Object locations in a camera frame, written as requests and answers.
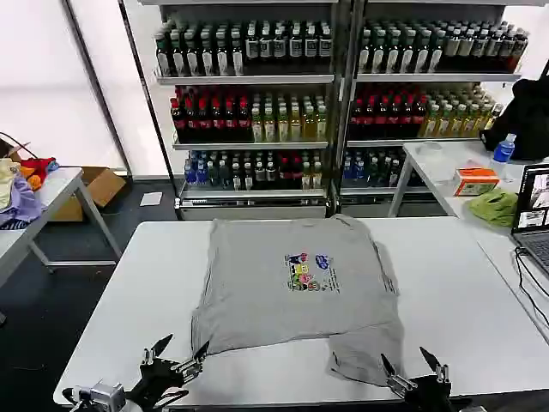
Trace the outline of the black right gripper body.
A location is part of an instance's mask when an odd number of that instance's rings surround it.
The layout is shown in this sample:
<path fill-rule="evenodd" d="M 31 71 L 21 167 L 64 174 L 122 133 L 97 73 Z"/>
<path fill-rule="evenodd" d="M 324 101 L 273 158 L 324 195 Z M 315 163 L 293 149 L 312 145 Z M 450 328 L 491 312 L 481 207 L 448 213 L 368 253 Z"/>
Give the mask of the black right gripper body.
<path fill-rule="evenodd" d="M 440 381 L 436 375 L 425 375 L 412 378 L 413 387 L 406 391 L 404 402 L 417 411 L 455 412 L 449 399 L 451 383 Z"/>

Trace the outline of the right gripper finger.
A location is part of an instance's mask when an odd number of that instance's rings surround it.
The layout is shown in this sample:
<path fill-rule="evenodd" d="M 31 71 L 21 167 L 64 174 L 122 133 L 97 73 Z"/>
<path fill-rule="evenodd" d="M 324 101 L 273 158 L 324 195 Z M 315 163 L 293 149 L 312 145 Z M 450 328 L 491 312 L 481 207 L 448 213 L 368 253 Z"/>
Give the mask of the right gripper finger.
<path fill-rule="evenodd" d="M 449 383 L 449 366 L 441 364 L 438 358 L 424 347 L 419 348 L 429 368 L 435 373 L 438 383 Z"/>
<path fill-rule="evenodd" d="M 400 398 L 405 398 L 409 392 L 417 389 L 416 383 L 402 377 L 395 371 L 394 366 L 385 356 L 385 354 L 381 354 L 381 359 L 383 363 L 383 369 L 386 375 L 387 386 L 394 394 L 396 394 Z"/>

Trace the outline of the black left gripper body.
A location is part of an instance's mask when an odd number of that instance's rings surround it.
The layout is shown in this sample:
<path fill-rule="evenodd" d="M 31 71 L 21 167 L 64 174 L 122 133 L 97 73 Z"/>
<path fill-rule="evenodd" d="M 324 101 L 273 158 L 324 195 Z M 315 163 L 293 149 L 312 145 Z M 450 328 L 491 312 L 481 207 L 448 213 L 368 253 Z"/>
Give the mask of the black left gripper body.
<path fill-rule="evenodd" d="M 183 375 L 177 372 L 178 363 L 174 360 L 153 360 L 143 362 L 139 368 L 141 378 L 126 395 L 134 403 L 156 403 L 170 388 L 180 388 L 184 384 Z"/>

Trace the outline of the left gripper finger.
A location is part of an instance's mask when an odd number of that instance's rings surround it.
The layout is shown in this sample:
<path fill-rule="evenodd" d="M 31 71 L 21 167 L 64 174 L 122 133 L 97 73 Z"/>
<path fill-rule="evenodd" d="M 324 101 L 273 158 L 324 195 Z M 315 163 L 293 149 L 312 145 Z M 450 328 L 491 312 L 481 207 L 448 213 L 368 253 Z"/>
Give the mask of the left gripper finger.
<path fill-rule="evenodd" d="M 162 361 L 160 357 L 170 341 L 173 338 L 173 334 L 169 334 L 157 341 L 152 347 L 145 348 L 142 356 L 142 364 L 144 366 L 152 366 L 156 361 Z"/>
<path fill-rule="evenodd" d="M 188 360 L 171 366 L 173 375 L 183 383 L 189 383 L 202 372 L 202 364 L 208 354 L 209 341 L 206 341 Z"/>

